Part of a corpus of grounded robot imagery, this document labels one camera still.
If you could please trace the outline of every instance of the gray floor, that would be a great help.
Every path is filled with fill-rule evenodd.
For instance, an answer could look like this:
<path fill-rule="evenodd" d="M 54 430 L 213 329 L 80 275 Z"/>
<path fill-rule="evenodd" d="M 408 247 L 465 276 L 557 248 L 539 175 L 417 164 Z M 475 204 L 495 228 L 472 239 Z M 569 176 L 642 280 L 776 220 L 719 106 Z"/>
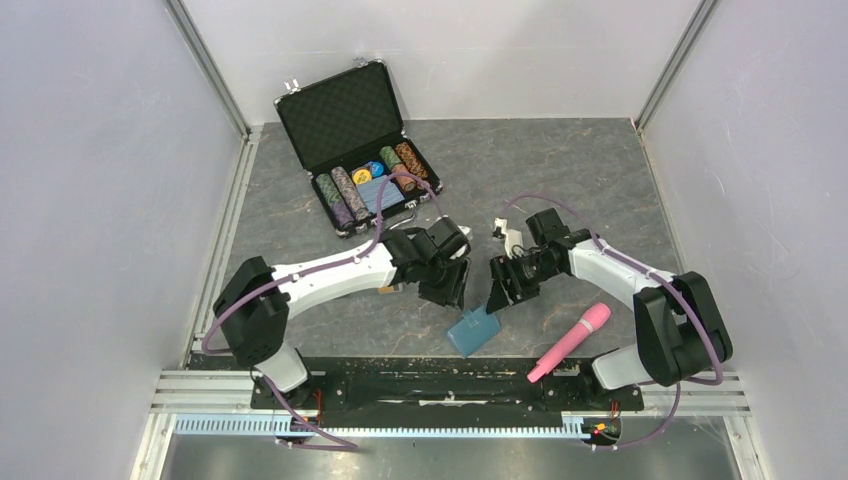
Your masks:
<path fill-rule="evenodd" d="M 656 428 L 624 419 L 625 440 Z M 357 454 L 289 451 L 269 438 L 175 436 L 163 479 L 740 478 L 723 421 L 678 419 L 663 436 L 619 452 L 572 440 L 360 439 Z"/>
<path fill-rule="evenodd" d="M 611 244 L 658 268 L 677 270 L 647 161 L 626 119 L 428 120 L 407 123 L 445 183 L 444 210 L 473 230 L 466 308 L 485 303 L 488 260 L 502 252 L 491 238 L 504 200 L 525 190 L 553 192 L 588 216 Z M 511 209 L 511 226 L 526 231 L 528 214 L 548 208 L 524 200 Z M 420 207 L 418 223 L 435 218 Z M 582 225 L 567 214 L 572 227 Z M 228 265 L 227 278 L 245 259 L 294 263 L 348 250 L 368 234 L 336 237 L 280 124 L 268 124 L 256 154 Z M 561 276 L 542 295 L 502 312 L 503 330 L 478 351 L 489 356 L 539 356 L 594 302 L 613 308 L 611 320 L 575 352 L 592 356 L 635 341 L 632 313 L 596 287 Z M 289 321 L 286 339 L 307 356 L 455 355 L 445 332 L 456 310 L 429 304 L 417 288 L 391 295 L 360 295 L 319 305 Z"/>

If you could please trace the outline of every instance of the wire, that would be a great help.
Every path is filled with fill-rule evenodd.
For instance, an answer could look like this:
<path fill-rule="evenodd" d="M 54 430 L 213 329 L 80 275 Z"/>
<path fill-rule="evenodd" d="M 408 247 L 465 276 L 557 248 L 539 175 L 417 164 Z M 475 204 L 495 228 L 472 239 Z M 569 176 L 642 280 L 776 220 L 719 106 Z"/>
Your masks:
<path fill-rule="evenodd" d="M 651 267 L 637 260 L 634 260 L 631 257 L 628 257 L 627 255 L 619 252 L 618 250 L 610 247 L 609 245 L 604 245 L 604 243 L 601 242 L 598 232 L 592 226 L 591 222 L 589 222 L 589 219 L 587 219 L 580 212 L 572 208 L 571 205 L 556 197 L 543 195 L 541 193 L 522 193 L 506 202 L 506 205 L 504 205 L 503 209 L 501 209 L 499 218 L 506 218 L 507 210 L 509 209 L 509 207 L 511 207 L 513 204 L 515 204 L 515 202 L 523 198 L 538 198 L 540 200 L 547 200 L 548 202 L 551 202 L 555 205 L 564 208 L 566 211 L 568 211 L 568 213 L 574 215 L 575 217 L 577 217 L 578 220 L 583 222 L 583 224 L 586 226 L 586 229 L 589 230 L 589 235 L 592 236 L 592 241 L 594 242 L 595 246 L 598 247 L 598 250 L 601 251 L 602 255 L 608 255 L 609 257 L 627 265 L 633 270 L 648 276 L 649 278 L 659 283 L 664 289 L 666 289 L 668 293 L 670 293 L 671 296 L 674 298 L 674 300 L 683 308 L 683 311 L 686 313 L 686 316 L 689 317 L 692 326 L 695 327 L 695 331 L 698 332 L 698 337 L 700 337 L 701 342 L 703 342 L 704 344 L 704 348 L 707 350 L 707 356 L 710 357 L 710 364 L 712 364 L 713 371 L 715 372 L 715 378 L 702 379 L 692 377 L 688 380 L 692 383 L 699 383 L 701 385 L 719 385 L 724 380 L 724 372 L 721 368 L 721 362 L 718 360 L 718 353 L 716 353 L 715 347 L 713 347 L 712 341 L 710 341 L 710 338 L 707 335 L 707 331 L 704 329 L 704 326 L 701 323 L 700 317 L 698 317 L 698 315 L 695 313 L 695 310 L 692 308 L 692 306 L 689 305 L 689 302 L 687 302 L 686 299 L 683 298 L 683 295 L 681 295 L 680 292 L 678 292 L 677 289 L 675 289 L 666 279 L 659 276 L 656 272 L 653 271 Z M 659 428 L 638 440 L 625 442 L 620 445 L 613 445 L 611 447 L 593 445 L 592 448 L 599 448 L 601 450 L 618 450 L 621 448 L 634 447 L 636 445 L 641 445 L 642 443 L 652 440 L 656 436 L 662 434 L 665 431 L 666 427 L 668 427 L 668 425 L 671 423 L 671 420 L 674 418 L 674 414 L 677 413 L 677 407 L 680 404 L 680 383 L 677 383 L 676 388 L 677 390 L 674 395 L 674 403 L 671 406 L 671 410 L 668 412 L 668 416 L 665 418 L 665 420 L 663 420 Z"/>
<path fill-rule="evenodd" d="M 278 278 L 277 280 L 274 280 L 272 282 L 268 282 L 265 285 L 262 285 L 259 288 L 256 288 L 255 290 L 251 291 L 247 295 L 241 297 L 234 304 L 230 305 L 230 308 L 224 310 L 224 312 L 209 327 L 209 330 L 206 332 L 206 335 L 204 335 L 204 337 L 203 337 L 203 341 L 200 342 L 200 347 L 203 350 L 203 353 L 205 353 L 206 355 L 223 355 L 223 354 L 226 354 L 226 353 L 230 353 L 229 348 L 209 348 L 209 342 L 212 340 L 212 337 L 215 334 L 215 332 L 217 332 L 218 329 L 221 328 L 221 325 L 223 325 L 224 322 L 226 322 L 227 319 L 230 318 L 230 316 L 232 316 L 233 313 L 235 313 L 239 308 L 243 307 L 245 304 L 247 304 L 248 302 L 250 302 L 254 298 L 262 295 L 263 293 L 267 292 L 268 290 L 271 290 L 273 288 L 279 287 L 280 285 L 285 285 L 286 283 L 294 281 L 295 276 L 297 276 L 298 278 L 302 278 L 302 277 L 305 277 L 305 276 L 313 274 L 313 273 L 321 272 L 321 271 L 324 271 L 324 270 L 329 270 L 329 269 L 335 268 L 335 267 L 341 267 L 342 265 L 347 265 L 348 263 L 355 263 L 360 258 L 364 258 L 364 257 L 368 256 L 369 253 L 374 251 L 374 249 L 377 248 L 377 245 L 379 245 L 380 235 L 383 233 L 383 211 L 382 211 L 383 190 L 385 190 L 386 184 L 391 179 L 397 178 L 397 177 L 409 177 L 409 178 L 415 180 L 416 182 L 418 182 L 418 185 L 420 185 L 421 188 L 423 188 L 424 190 L 427 191 L 427 193 L 430 194 L 430 198 L 433 199 L 433 203 L 436 205 L 436 210 L 439 211 L 439 216 L 440 217 L 446 217 L 447 216 L 447 215 L 445 215 L 445 212 L 442 211 L 442 207 L 441 207 L 441 205 L 439 205 L 438 199 L 436 199 L 436 194 L 433 192 L 433 189 L 430 188 L 429 183 L 427 183 L 424 180 L 421 180 L 420 178 L 416 177 L 415 175 L 413 175 L 411 173 L 407 173 L 407 172 L 396 172 L 396 173 L 392 173 L 391 175 L 386 176 L 386 178 L 380 184 L 380 190 L 377 191 L 377 224 L 376 224 L 376 227 L 375 227 L 374 239 L 371 240 L 371 243 L 368 244 L 368 247 L 365 248 L 365 250 L 359 252 L 358 254 L 354 254 L 354 255 L 352 255 L 348 258 L 343 258 L 341 260 L 336 260 L 336 261 L 333 261 L 333 262 L 327 262 L 323 265 L 316 265 L 314 267 L 309 267 L 309 268 L 303 269 L 303 270 L 301 270 L 297 273 L 293 273 L 293 274 L 290 274 L 290 275 L 286 275 L 285 277 Z"/>
<path fill-rule="evenodd" d="M 297 413 L 291 407 L 291 405 L 289 405 L 289 402 L 286 401 L 285 397 L 280 392 L 280 389 L 277 388 L 277 384 L 275 384 L 273 380 L 268 378 L 267 375 L 263 378 L 265 379 L 265 383 L 268 384 L 268 388 L 271 389 L 271 393 L 274 394 L 274 398 L 276 398 L 277 401 L 280 402 L 280 405 L 282 405 L 283 408 L 285 408 L 286 411 L 289 412 L 289 415 L 291 415 L 292 418 L 294 418 L 295 420 L 300 422 L 304 426 L 304 428 L 311 431 L 312 433 L 315 433 L 316 435 L 320 435 L 320 436 L 326 438 L 327 440 L 330 440 L 331 442 L 335 442 L 335 443 L 338 444 L 338 445 L 311 445 L 311 444 L 308 444 L 308 443 L 289 443 L 289 446 L 291 448 L 300 448 L 300 449 L 303 449 L 303 450 L 324 450 L 324 451 L 330 451 L 330 452 L 355 452 L 355 451 L 359 450 L 359 445 L 357 445 L 353 442 L 348 442 L 347 440 L 336 437 L 334 435 L 330 435 L 329 433 L 325 432 L 324 430 L 321 430 L 320 428 L 316 427 L 315 425 L 312 425 L 311 423 L 309 423 L 305 418 L 301 417 L 300 414 Z"/>

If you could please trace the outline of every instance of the metal corner post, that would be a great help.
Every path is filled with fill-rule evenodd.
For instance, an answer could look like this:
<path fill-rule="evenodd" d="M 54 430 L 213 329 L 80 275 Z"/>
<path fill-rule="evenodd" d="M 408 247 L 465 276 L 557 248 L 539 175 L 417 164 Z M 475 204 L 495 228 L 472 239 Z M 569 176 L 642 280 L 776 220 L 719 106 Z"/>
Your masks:
<path fill-rule="evenodd" d="M 674 47 L 671 57 L 669 57 L 660 77 L 657 79 L 657 83 L 654 85 L 653 90 L 651 90 L 651 94 L 648 95 L 648 100 L 645 102 L 645 106 L 642 107 L 642 111 L 639 112 L 639 116 L 636 117 L 636 120 L 633 122 L 636 127 L 636 131 L 639 132 L 640 135 L 645 130 L 645 127 L 648 126 L 648 123 L 651 121 L 654 113 L 656 113 L 660 102 L 668 91 L 668 88 L 671 86 L 671 83 L 677 77 L 680 67 L 689 56 L 689 52 L 692 50 L 695 41 L 700 36 L 704 25 L 706 25 L 710 16 L 712 16 L 718 2 L 719 0 L 701 0 L 701 3 L 698 4 L 698 8 L 695 9 L 695 13 L 689 20 L 689 24 L 686 25 L 686 29 L 683 31 L 683 35 L 680 37 L 680 40 L 677 41 L 677 45 Z"/>
<path fill-rule="evenodd" d="M 247 140 L 250 136 L 250 125 L 248 125 L 247 120 L 242 115 L 235 98 L 233 98 L 232 92 L 230 92 L 227 83 L 224 81 L 224 77 L 221 76 L 221 71 L 215 65 L 209 49 L 203 43 L 203 37 L 200 36 L 200 32 L 191 19 L 191 15 L 188 13 L 185 4 L 182 0 L 164 0 L 164 2 L 168 11 L 171 13 L 171 17 L 174 19 L 174 23 L 179 28 L 183 38 L 185 38 L 186 44 L 191 49 L 191 53 L 197 60 L 197 64 L 203 71 L 203 75 L 209 80 L 209 84 L 212 85 L 212 89 L 215 90 L 215 94 L 221 100 L 224 111 L 227 113 L 227 117 L 229 117 L 233 127 L 244 140 Z"/>

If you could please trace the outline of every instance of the case lid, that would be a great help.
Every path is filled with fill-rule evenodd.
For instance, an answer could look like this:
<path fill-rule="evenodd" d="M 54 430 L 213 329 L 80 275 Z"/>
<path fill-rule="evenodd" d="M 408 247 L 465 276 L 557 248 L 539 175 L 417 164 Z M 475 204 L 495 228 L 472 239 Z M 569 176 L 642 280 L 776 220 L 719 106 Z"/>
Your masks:
<path fill-rule="evenodd" d="M 403 129 L 389 70 L 379 60 L 283 95 L 274 103 L 307 170 Z"/>

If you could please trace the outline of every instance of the round token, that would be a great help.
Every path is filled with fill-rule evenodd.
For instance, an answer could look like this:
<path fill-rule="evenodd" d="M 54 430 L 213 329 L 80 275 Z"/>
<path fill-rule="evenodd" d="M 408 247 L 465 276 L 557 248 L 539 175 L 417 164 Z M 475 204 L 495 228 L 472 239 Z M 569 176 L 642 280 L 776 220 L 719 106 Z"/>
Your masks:
<path fill-rule="evenodd" d="M 351 174 L 351 178 L 353 178 L 353 183 L 362 185 L 365 182 L 371 181 L 371 172 L 367 168 L 357 168 Z"/>
<path fill-rule="evenodd" d="M 368 164 L 368 166 L 371 169 L 371 176 L 372 177 L 379 177 L 380 175 L 383 174 L 383 164 L 382 163 L 371 162 L 371 163 Z"/>

